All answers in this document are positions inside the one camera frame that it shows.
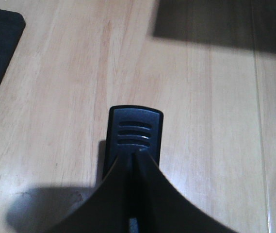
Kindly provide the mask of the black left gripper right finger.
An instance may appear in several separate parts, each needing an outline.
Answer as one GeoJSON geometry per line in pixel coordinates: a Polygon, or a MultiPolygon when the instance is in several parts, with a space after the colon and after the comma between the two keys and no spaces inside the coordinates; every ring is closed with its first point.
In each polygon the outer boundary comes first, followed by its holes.
{"type": "Polygon", "coordinates": [[[142,233],[231,233],[190,203],[159,170],[147,150],[134,154],[137,221],[142,233]]]}

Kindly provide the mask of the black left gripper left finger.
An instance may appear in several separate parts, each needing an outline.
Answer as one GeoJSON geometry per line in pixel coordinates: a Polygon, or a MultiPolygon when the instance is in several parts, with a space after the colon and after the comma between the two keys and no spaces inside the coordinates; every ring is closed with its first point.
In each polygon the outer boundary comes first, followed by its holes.
{"type": "Polygon", "coordinates": [[[134,213],[132,153],[121,153],[91,197],[48,233],[128,233],[134,213]]]}

